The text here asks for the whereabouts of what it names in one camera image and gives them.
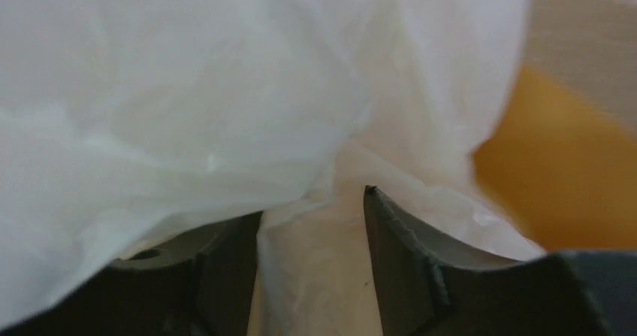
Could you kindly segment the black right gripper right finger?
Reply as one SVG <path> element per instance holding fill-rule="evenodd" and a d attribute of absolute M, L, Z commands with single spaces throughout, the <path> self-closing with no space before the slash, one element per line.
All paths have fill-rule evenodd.
<path fill-rule="evenodd" d="M 364 218 L 386 335 L 636 333 L 633 251 L 515 261 L 435 229 L 374 186 Z"/>

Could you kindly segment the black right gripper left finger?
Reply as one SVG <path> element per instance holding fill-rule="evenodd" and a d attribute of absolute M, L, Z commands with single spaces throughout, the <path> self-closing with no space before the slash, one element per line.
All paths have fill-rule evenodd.
<path fill-rule="evenodd" d="M 185 232 L 117 259 L 6 335 L 245 335 L 261 214 Z"/>

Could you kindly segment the yellow mesh trash bin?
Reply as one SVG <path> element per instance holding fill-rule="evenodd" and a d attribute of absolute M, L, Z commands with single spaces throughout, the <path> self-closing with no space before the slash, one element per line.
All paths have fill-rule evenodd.
<path fill-rule="evenodd" d="M 636 0 L 532 0 L 480 187 L 547 250 L 636 247 Z"/>

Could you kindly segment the cream plastic trash bag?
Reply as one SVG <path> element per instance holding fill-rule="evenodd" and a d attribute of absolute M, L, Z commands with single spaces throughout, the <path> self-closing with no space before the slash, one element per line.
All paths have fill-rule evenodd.
<path fill-rule="evenodd" d="M 541 249 L 471 155 L 529 0 L 1 0 L 1 325 L 118 256 L 264 212 L 266 334 L 378 335 L 361 193 Z"/>

